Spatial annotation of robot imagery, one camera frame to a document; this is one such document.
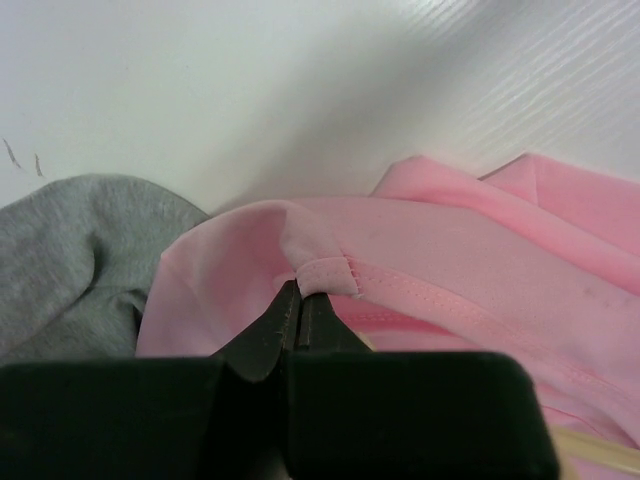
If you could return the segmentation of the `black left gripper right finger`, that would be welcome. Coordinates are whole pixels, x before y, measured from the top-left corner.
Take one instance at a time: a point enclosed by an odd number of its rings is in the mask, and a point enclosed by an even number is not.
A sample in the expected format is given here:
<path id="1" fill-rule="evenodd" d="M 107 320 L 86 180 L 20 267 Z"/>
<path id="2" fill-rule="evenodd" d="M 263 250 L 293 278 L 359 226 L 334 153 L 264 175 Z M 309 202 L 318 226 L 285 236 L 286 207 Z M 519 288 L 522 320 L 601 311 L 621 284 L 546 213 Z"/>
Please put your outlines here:
<path id="1" fill-rule="evenodd" d="M 328 297 L 303 304 L 287 355 L 295 479 L 556 479 L 532 382 L 508 356 L 373 352 Z"/>

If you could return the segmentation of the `pink t shirt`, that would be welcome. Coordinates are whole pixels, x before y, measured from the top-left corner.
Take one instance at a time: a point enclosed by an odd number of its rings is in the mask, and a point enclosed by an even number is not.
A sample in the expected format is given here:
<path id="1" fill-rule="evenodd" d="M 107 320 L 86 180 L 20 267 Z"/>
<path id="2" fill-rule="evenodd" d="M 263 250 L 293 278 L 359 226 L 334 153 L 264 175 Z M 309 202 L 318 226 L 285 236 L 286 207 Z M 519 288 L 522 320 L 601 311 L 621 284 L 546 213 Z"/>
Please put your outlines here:
<path id="1" fill-rule="evenodd" d="M 162 253 L 136 353 L 211 355 L 288 280 L 379 351 L 511 356 L 564 442 L 639 446 L 635 182 L 536 155 L 479 179 L 416 157 L 367 196 L 232 210 Z"/>

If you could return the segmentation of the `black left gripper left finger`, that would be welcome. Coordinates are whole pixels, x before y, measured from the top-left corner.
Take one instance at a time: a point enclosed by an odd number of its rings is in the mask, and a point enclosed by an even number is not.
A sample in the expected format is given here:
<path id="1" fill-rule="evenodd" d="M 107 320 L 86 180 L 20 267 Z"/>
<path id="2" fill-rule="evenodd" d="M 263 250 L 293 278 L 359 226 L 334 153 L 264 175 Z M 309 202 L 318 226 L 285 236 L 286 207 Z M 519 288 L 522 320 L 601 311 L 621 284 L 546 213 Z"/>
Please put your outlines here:
<path id="1" fill-rule="evenodd" d="M 272 378 L 301 298 L 202 357 L 27 362 L 1 369 L 5 479 L 284 479 Z"/>

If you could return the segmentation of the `beige plastic hanger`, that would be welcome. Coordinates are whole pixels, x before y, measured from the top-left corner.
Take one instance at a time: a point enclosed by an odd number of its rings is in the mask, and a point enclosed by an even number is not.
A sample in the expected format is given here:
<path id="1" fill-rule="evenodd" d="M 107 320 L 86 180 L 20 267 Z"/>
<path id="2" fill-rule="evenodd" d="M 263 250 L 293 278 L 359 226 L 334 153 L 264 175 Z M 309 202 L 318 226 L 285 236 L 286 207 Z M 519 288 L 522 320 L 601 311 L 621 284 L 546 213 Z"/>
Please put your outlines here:
<path id="1" fill-rule="evenodd" d="M 382 471 L 426 479 L 585 479 L 639 471 L 636 376 L 495 323 L 355 327 L 351 412 Z"/>

